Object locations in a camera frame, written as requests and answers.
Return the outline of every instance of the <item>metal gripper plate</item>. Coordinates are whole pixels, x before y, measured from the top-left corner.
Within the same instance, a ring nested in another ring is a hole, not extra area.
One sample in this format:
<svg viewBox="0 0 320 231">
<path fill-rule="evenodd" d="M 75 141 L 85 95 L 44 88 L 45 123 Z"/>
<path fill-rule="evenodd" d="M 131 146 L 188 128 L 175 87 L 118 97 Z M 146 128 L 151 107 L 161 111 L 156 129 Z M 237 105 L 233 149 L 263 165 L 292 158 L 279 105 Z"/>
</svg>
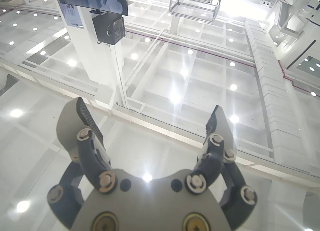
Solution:
<svg viewBox="0 0 320 231">
<path fill-rule="evenodd" d="M 210 190 L 201 195 L 190 194 L 184 185 L 191 170 L 184 169 L 166 178 L 145 182 L 121 169 L 111 170 L 118 177 L 118 185 L 110 194 L 93 190 L 83 204 L 72 231 L 89 231 L 97 215 L 111 212 L 119 220 L 119 231 L 180 231 L 187 215 L 196 212 L 203 215 L 211 231 L 231 231 L 229 224 Z M 120 190 L 123 179 L 131 181 L 127 192 Z M 171 189 L 171 182 L 179 179 L 180 192 Z"/>
</svg>

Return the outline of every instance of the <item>poster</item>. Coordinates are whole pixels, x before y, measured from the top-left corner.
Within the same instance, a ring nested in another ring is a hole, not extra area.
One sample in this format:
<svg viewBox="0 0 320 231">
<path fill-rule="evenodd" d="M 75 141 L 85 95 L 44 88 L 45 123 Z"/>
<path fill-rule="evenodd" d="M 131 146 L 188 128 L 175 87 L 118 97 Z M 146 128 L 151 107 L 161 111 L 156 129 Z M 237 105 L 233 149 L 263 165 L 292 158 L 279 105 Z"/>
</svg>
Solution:
<svg viewBox="0 0 320 231">
<path fill-rule="evenodd" d="M 67 25 L 83 29 L 77 7 L 70 4 L 62 4 L 59 0 L 58 3 Z"/>
</svg>

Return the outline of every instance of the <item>black electrical box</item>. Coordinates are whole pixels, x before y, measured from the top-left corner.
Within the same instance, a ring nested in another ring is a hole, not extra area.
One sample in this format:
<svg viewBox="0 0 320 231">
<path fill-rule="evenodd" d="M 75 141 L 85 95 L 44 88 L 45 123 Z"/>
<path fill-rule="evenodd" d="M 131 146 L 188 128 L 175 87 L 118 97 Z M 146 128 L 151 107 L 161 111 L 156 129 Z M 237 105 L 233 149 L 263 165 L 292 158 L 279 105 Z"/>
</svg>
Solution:
<svg viewBox="0 0 320 231">
<path fill-rule="evenodd" d="M 125 36 L 125 24 L 120 14 L 106 12 L 92 18 L 100 42 L 115 45 Z"/>
</svg>

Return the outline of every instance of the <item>ceiling light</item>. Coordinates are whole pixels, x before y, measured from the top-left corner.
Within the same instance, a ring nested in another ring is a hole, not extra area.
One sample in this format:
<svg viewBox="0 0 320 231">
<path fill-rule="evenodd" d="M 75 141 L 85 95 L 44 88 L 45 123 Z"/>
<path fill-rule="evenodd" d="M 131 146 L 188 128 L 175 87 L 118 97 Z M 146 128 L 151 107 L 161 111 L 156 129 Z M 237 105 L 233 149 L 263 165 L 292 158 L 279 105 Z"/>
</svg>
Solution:
<svg viewBox="0 0 320 231">
<path fill-rule="evenodd" d="M 69 59 L 68 64 L 69 64 L 69 66 L 74 67 L 75 65 L 77 65 L 77 62 L 73 59 Z"/>
<path fill-rule="evenodd" d="M 233 122 L 234 124 L 236 124 L 237 122 L 239 122 L 239 116 L 233 114 L 230 117 L 230 121 Z"/>
<path fill-rule="evenodd" d="M 29 201 L 26 201 L 26 200 L 23 200 L 23 201 L 19 202 L 19 203 L 17 204 L 17 212 L 18 212 L 18 213 L 23 213 L 23 212 L 25 212 L 26 210 L 28 210 L 29 205 L 30 205 L 30 202 L 29 202 Z"/>
<path fill-rule="evenodd" d="M 146 182 L 152 181 L 152 176 L 149 173 L 145 173 L 142 178 Z"/>
<path fill-rule="evenodd" d="M 238 89 L 237 85 L 231 84 L 230 90 L 235 91 L 235 90 L 237 90 L 237 89 Z"/>
<path fill-rule="evenodd" d="M 21 111 L 20 109 L 14 109 L 13 111 L 11 111 L 10 115 L 12 117 L 18 118 L 20 116 L 22 116 L 23 111 Z"/>
<path fill-rule="evenodd" d="M 131 54 L 131 59 L 136 60 L 138 58 L 138 54 L 137 53 L 132 53 Z"/>
<path fill-rule="evenodd" d="M 180 71 L 180 74 L 181 74 L 181 75 L 183 76 L 183 78 L 185 79 L 185 78 L 188 76 L 189 71 L 188 71 L 187 68 L 183 67 L 183 68 L 181 69 L 181 71 Z"/>
</svg>

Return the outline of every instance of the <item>bolt head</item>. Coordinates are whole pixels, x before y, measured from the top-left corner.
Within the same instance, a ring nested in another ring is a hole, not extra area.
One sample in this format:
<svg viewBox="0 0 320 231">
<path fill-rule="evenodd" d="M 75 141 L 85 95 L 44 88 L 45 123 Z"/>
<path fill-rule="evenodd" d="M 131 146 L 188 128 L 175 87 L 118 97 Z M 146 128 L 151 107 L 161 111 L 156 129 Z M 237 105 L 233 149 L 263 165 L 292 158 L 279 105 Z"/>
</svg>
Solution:
<svg viewBox="0 0 320 231">
<path fill-rule="evenodd" d="M 249 190 L 249 189 L 245 189 L 245 192 L 244 192 L 245 194 L 245 199 L 247 200 L 247 201 L 252 201 L 252 200 L 254 200 L 254 192 L 253 191 L 251 191 L 251 190 Z"/>
</svg>

